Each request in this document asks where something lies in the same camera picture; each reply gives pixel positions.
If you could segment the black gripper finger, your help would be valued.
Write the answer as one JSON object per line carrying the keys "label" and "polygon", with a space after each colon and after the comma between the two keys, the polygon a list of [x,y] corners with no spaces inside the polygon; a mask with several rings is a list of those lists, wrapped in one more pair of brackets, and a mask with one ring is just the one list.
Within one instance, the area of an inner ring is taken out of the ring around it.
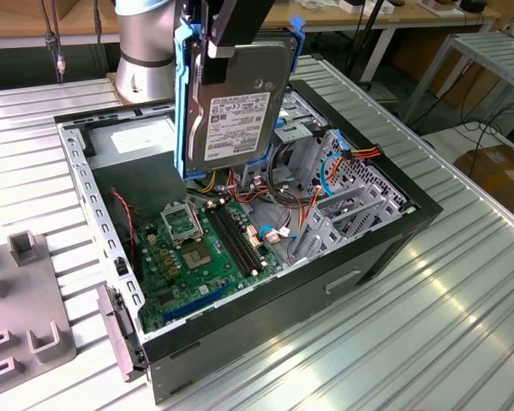
{"label": "black gripper finger", "polygon": [[198,74],[201,84],[220,84],[225,81],[228,55],[220,51],[228,48],[223,41],[226,13],[222,10],[224,1],[196,1],[195,23],[200,25],[200,34],[195,40],[194,58],[200,59]]}

